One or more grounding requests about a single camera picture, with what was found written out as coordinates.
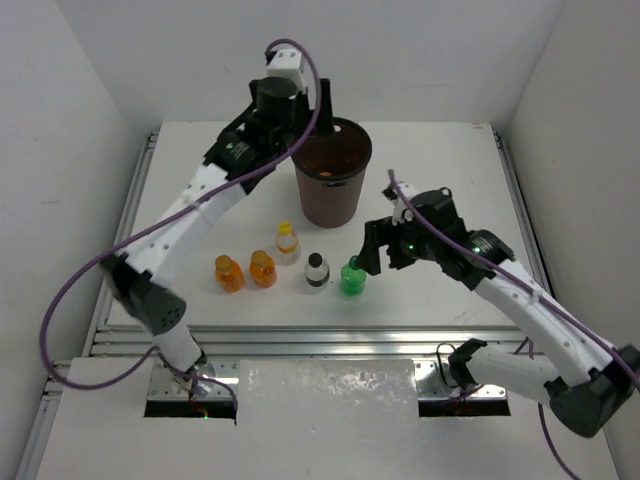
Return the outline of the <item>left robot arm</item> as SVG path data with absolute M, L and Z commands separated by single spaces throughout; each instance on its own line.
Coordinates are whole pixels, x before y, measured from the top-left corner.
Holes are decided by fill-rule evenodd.
M 179 373 L 196 371 L 205 354 L 187 326 L 185 301 L 171 289 L 176 271 L 214 224 L 292 155 L 296 143 L 333 131 L 329 79 L 317 82 L 314 102 L 285 78 L 253 80 L 249 88 L 251 103 L 220 132 L 161 220 L 100 262 L 114 298 Z

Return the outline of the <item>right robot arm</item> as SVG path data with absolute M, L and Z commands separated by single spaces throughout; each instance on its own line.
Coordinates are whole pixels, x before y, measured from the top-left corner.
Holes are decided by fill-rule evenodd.
M 594 437 L 639 387 L 639 350 L 616 347 L 575 319 L 488 230 L 469 230 L 449 189 L 418 192 L 405 182 L 383 190 L 391 215 L 365 224 L 355 259 L 369 275 L 380 254 L 400 270 L 431 261 L 492 304 L 536 346 L 542 360 L 520 358 L 472 338 L 449 355 L 447 378 L 465 391 L 495 384 L 551 410 L 574 434 Z

